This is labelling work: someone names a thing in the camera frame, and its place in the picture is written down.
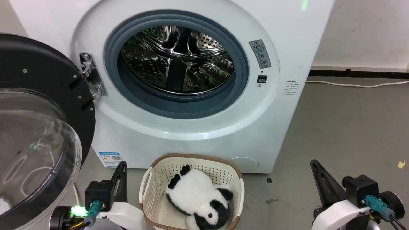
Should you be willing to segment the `black baseboard strip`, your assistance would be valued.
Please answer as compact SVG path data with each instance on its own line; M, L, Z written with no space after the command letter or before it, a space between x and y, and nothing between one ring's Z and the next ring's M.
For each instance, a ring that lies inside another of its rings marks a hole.
M346 70L310 70L309 77L347 77L409 80L409 72L377 72Z

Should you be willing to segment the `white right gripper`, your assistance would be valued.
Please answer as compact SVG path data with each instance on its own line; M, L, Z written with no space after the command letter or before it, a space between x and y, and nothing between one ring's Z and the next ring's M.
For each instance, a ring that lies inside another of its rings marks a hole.
M321 165L318 160L310 161L317 191L325 208L313 221L311 230L373 230L369 207L357 207L345 200L346 191Z

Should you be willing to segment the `metal door hinge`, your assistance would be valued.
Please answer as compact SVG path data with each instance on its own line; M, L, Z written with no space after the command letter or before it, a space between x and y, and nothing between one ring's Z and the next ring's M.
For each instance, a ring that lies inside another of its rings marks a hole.
M91 53L82 52L79 54L79 58L82 68L80 74L86 80L93 99L97 100L101 96L108 96L93 55Z

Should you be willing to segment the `white front-load washing machine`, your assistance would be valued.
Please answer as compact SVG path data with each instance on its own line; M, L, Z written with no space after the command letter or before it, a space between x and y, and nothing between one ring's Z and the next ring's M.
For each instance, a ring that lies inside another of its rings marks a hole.
M94 57L108 96L94 100L90 148L118 152L129 168L149 168L168 154L212 156L244 173L272 172L336 0L9 0L24 37L55 48L82 71L79 54ZM207 17L229 30L246 53L249 79L225 110L199 119L172 119L129 102L104 62L111 32L147 11L173 9ZM272 67L260 69L249 42L262 39ZM267 75L266 83L257 83ZM297 81L295 96L285 82Z

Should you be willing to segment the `black and white panda plush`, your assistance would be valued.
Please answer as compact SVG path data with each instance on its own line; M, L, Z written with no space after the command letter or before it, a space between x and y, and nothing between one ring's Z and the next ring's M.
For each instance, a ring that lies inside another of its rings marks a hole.
M204 172L184 165L165 189L170 204L184 214L188 230L221 230L230 217L234 194Z

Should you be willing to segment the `small printed text sticker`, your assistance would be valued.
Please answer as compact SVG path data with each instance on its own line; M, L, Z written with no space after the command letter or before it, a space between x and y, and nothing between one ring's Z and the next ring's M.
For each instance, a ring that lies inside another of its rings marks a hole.
M282 93L285 96L295 96L298 93L299 86L300 84L296 80L287 80Z

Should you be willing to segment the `blue energy label sticker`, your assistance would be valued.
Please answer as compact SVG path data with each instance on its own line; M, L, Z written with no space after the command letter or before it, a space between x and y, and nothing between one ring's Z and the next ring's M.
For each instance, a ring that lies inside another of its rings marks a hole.
M102 164L104 164L108 168L116 168L120 162L122 162L122 158L120 153L118 152L98 152L100 155L100 159Z

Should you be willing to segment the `steel washing drum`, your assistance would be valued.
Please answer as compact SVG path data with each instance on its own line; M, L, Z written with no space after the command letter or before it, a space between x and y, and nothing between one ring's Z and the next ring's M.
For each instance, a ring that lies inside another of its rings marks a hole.
M137 32L123 44L121 55L134 79L175 95L211 92L235 74L231 56L218 41L182 26L158 25Z

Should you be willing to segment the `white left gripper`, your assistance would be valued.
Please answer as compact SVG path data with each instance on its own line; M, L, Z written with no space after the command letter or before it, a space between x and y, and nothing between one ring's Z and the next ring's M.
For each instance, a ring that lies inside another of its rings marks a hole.
M147 230L144 212L127 203L127 163L121 161L110 180L110 204L107 212L100 212L93 230Z

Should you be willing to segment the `grey rubber door gasket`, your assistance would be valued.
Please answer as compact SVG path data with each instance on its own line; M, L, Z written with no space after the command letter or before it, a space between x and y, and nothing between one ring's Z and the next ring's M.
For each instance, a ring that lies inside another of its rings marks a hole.
M176 25L210 35L229 53L235 74L223 86L199 95L175 95L149 87L127 67L121 47L137 32L158 25ZM231 106L243 93L249 79L246 53L236 37L219 23L192 12L160 9L134 15L118 25L107 39L105 67L115 88L129 102L152 114L172 119L199 119Z

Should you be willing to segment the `washer door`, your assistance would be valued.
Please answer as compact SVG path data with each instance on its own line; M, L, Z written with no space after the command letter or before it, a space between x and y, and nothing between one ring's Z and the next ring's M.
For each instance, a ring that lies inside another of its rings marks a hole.
M0 230L28 230L60 204L95 131L87 81L64 54L0 33Z

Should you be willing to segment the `cream plastic laundry basket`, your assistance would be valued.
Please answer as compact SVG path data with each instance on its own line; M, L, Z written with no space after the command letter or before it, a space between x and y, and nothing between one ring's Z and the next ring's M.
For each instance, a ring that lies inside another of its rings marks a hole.
M168 154L156 159L146 171L139 190L139 206L147 224L156 230L188 230L185 215L167 200L165 189L184 165L204 172L215 185L229 186L234 197L230 202L229 221L221 230L234 230L244 206L244 181L233 163L212 156Z

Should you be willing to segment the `grey warning label sticker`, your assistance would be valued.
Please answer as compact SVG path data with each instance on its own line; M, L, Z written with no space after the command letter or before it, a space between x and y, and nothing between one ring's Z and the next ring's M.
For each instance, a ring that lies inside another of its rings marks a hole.
M272 67L267 48L262 39L250 41L249 45L257 58L260 69Z

